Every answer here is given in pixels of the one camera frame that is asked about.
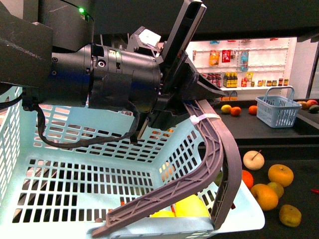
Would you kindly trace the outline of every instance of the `basket handle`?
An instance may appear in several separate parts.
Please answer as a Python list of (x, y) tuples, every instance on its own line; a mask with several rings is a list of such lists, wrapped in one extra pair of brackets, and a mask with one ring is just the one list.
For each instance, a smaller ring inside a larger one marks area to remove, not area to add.
[(268, 93), (269, 93), (271, 90), (273, 90), (273, 89), (291, 89), (291, 92), (290, 92), (290, 94), (289, 94), (289, 96), (288, 96), (288, 101), (291, 101), (291, 102), (292, 102), (292, 101), (294, 100), (294, 95), (295, 95), (295, 90), (294, 90), (294, 88), (293, 88), (292, 86), (284, 86), (284, 87), (280, 87), (280, 88), (278, 88), (278, 87), (271, 87), (271, 88), (269, 88), (268, 91), (266, 92), (264, 98), (263, 98), (263, 101), (266, 101), (266, 100), (267, 100)]

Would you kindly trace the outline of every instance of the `zip tie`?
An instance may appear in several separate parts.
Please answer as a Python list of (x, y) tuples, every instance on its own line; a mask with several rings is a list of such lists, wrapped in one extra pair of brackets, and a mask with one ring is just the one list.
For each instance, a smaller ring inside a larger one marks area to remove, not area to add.
[(220, 119), (220, 116), (217, 114), (203, 114), (201, 116), (190, 116), (189, 119), (193, 125), (198, 124), (201, 120), (204, 120), (206, 118), (215, 118)]

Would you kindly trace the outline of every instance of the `orange fruit on table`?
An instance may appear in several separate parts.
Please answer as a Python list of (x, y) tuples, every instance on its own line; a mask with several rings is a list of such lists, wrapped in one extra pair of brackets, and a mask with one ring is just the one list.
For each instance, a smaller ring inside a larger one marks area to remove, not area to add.
[(248, 108), (248, 112), (251, 115), (256, 115), (257, 114), (257, 106), (251, 106)]
[(281, 184), (283, 187), (287, 187), (292, 183), (294, 173), (285, 165), (274, 164), (268, 170), (268, 178), (271, 182), (276, 182)]
[(251, 173), (248, 172), (247, 170), (243, 170), (242, 179), (249, 190), (254, 186), (253, 175), (251, 175)]
[(278, 196), (275, 191), (266, 184), (256, 184), (250, 190), (260, 208), (263, 211), (269, 211), (277, 207)]
[(237, 106), (233, 107), (233, 108), (231, 108), (230, 113), (232, 116), (239, 116), (241, 113), (241, 108), (237, 107)]

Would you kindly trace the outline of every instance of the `avocado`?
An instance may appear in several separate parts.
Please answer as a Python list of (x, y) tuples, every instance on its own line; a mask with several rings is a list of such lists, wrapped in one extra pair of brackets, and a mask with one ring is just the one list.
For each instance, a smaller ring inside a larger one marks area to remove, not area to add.
[(310, 106), (309, 108), (309, 112), (312, 113), (312, 114), (315, 114), (319, 111), (319, 106), (318, 105), (313, 105), (313, 106)]

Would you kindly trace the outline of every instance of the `screw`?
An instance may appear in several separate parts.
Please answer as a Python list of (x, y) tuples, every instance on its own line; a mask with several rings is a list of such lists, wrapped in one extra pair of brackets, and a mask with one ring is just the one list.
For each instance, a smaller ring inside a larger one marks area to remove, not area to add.
[(105, 67), (105, 63), (104, 63), (103, 61), (99, 61), (99, 62), (98, 62), (98, 65), (99, 65), (100, 67)]

